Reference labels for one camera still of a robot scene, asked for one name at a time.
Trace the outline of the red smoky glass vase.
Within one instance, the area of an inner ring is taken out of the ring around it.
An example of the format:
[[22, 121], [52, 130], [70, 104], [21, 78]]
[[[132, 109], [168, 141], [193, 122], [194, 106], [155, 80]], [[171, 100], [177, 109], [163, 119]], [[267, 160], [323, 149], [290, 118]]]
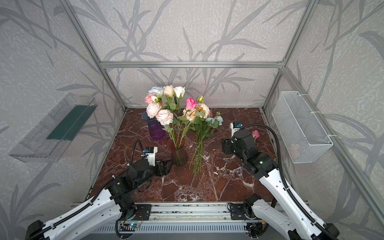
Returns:
[[171, 153], [171, 160], [176, 166], [183, 166], [187, 163], [189, 157], [185, 148], [185, 139], [181, 141], [181, 144], [178, 148], [175, 147], [174, 141], [168, 137], [166, 141], [168, 150]]

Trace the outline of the blue purple glass vase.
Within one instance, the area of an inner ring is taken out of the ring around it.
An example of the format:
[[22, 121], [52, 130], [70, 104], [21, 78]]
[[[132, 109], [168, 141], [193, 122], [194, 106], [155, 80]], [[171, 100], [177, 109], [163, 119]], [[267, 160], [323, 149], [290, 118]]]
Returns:
[[165, 136], [166, 131], [163, 130], [163, 126], [155, 117], [150, 118], [148, 116], [147, 112], [143, 112], [142, 113], [142, 119], [147, 122], [150, 137], [153, 140], [158, 141], [158, 140], [161, 140]]

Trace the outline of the pale pink peony spray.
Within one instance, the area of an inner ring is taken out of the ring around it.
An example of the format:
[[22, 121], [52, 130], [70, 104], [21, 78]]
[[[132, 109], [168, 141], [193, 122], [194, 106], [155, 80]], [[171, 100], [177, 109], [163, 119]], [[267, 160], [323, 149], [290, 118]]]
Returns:
[[169, 134], [175, 149], [177, 149], [180, 144], [175, 133], [175, 114], [168, 109], [164, 109], [160, 103], [156, 102], [149, 104], [146, 112], [150, 119], [156, 118], [163, 129]]

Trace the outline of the magenta pink rose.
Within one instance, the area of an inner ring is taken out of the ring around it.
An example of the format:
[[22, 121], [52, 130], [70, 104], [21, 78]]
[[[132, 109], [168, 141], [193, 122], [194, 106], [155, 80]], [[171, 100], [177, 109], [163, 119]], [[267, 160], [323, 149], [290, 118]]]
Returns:
[[192, 111], [197, 106], [197, 102], [193, 98], [188, 98], [186, 100], [186, 111]]

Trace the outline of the white blue rose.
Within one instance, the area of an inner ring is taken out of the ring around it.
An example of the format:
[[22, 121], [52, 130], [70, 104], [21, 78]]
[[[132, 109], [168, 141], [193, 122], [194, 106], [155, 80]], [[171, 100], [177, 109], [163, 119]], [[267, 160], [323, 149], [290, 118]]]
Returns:
[[164, 93], [164, 90], [163, 88], [161, 87], [152, 87], [150, 90], [149, 90], [149, 94], [150, 95], [154, 95], [156, 96], [157, 98], [160, 98], [163, 96], [163, 93]]

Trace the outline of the cream peach rose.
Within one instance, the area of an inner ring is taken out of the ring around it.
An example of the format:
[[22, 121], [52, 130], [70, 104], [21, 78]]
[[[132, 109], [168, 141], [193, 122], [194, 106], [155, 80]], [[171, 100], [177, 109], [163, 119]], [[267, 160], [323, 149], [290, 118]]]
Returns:
[[166, 97], [173, 97], [174, 87], [172, 85], [163, 87], [163, 95]]

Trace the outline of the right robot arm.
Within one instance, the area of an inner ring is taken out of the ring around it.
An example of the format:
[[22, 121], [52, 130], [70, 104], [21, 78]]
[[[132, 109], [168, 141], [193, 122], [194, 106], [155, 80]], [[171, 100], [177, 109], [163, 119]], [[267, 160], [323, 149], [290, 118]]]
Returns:
[[249, 220], [263, 220], [287, 240], [336, 240], [340, 234], [334, 224], [325, 223], [300, 198], [287, 182], [277, 146], [277, 160], [258, 151], [253, 135], [240, 122], [230, 124], [231, 138], [222, 140], [222, 151], [235, 155], [242, 166], [265, 186], [285, 211], [268, 205], [254, 194], [243, 202], [244, 215]]

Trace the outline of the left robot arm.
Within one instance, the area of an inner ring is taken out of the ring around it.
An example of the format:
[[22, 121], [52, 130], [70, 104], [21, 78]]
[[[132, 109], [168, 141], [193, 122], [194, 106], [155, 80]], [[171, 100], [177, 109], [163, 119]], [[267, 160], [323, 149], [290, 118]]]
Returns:
[[132, 218], [137, 212], [132, 195], [154, 177], [166, 176], [172, 160], [156, 160], [156, 147], [141, 149], [139, 160], [107, 181], [95, 195], [67, 213], [43, 223], [30, 224], [27, 240], [80, 240], [99, 227], [122, 217]]

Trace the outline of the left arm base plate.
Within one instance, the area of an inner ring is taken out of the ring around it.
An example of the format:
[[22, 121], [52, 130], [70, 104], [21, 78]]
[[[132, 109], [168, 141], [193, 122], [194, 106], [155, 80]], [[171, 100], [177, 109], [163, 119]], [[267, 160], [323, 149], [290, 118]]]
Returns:
[[124, 210], [120, 218], [121, 221], [148, 221], [152, 210], [151, 204], [138, 204]]

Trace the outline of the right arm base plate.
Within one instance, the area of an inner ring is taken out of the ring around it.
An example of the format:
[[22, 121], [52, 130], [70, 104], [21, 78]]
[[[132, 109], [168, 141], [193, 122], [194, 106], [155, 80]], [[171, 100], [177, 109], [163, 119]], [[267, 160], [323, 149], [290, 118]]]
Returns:
[[249, 217], [246, 214], [243, 204], [228, 203], [227, 210], [231, 215], [231, 220], [254, 220], [255, 219], [255, 218]]

